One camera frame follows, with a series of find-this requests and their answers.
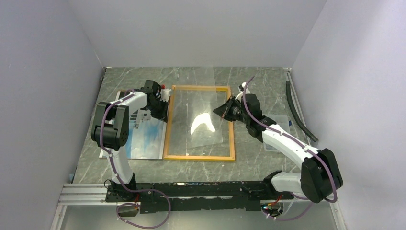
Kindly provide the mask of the clear acrylic sheet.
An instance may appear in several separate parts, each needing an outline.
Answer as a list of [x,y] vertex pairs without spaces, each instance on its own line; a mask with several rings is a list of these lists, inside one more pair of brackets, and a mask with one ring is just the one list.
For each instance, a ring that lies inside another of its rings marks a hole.
[[186,87],[178,90],[182,96],[180,104],[185,109],[186,148],[223,143],[223,130],[227,129],[227,123],[213,110],[224,103],[226,93],[215,89],[214,68],[195,68],[179,85]]

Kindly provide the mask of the building and sky photo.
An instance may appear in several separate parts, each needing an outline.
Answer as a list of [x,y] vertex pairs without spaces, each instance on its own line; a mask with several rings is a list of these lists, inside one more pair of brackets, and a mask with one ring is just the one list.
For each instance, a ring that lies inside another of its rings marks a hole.
[[[121,92],[116,100],[124,97]],[[155,160],[163,154],[166,122],[152,118],[146,111],[130,115],[130,136],[124,147],[128,159]]]

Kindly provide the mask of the yellow wooden picture frame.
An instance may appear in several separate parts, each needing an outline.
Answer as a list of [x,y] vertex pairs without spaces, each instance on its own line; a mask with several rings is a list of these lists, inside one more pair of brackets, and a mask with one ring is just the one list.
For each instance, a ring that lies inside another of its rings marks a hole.
[[168,120],[165,131],[163,159],[164,160],[191,160],[191,161],[235,161],[235,141],[234,141],[234,126],[232,122],[228,122],[229,136],[229,156],[186,156],[186,155],[169,155],[170,138],[172,130],[173,111],[175,107],[175,91],[216,91],[225,92],[226,98],[231,97],[230,86],[198,86],[198,85],[172,85],[172,95],[169,97]]

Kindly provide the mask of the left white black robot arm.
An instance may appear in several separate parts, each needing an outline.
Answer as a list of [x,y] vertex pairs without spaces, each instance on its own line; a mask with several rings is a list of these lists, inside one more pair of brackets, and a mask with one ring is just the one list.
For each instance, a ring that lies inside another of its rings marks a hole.
[[105,153],[112,170],[112,186],[121,185],[118,195],[124,201],[131,201],[137,195],[135,174],[124,149],[130,136],[130,115],[146,111],[152,118],[167,122],[171,93],[171,89],[147,80],[143,87],[126,91],[116,101],[96,105],[91,139]]

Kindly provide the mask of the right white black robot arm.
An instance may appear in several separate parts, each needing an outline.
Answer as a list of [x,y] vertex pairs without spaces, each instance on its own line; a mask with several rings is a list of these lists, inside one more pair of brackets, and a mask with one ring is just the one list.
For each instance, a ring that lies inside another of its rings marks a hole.
[[275,171],[264,178],[263,192],[274,199],[281,192],[302,194],[314,203],[337,200],[337,190],[343,186],[342,176],[334,153],[305,144],[286,132],[273,119],[262,113],[254,94],[238,99],[231,96],[213,113],[229,122],[242,122],[248,133],[261,143],[273,146],[300,169],[299,173]]

